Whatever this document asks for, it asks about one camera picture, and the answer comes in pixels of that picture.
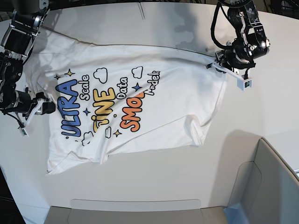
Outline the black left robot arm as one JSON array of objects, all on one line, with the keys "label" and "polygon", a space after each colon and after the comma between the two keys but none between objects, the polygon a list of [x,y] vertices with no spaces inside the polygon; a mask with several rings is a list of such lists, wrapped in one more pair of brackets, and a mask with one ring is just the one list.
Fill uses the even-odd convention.
[{"label": "black left robot arm", "polygon": [[[225,45],[215,37],[219,11],[222,11],[236,34],[236,38]],[[245,86],[249,86],[249,69],[256,66],[255,59],[269,53],[271,45],[254,2],[252,0],[231,0],[229,3],[224,0],[217,1],[210,33],[213,43],[220,48],[220,51],[215,53],[215,62],[208,64],[206,68],[214,67],[218,71],[236,77]]]}]

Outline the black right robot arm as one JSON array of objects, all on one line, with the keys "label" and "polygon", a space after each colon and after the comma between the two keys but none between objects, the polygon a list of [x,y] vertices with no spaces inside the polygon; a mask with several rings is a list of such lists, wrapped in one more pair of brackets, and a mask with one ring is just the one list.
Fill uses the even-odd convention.
[{"label": "black right robot arm", "polygon": [[25,129],[35,114],[55,111],[54,103],[44,93],[32,98],[28,91],[16,90],[50,9],[47,0],[14,0],[12,4],[12,19],[0,43],[4,49],[0,54],[0,111],[14,118],[20,129]]}]

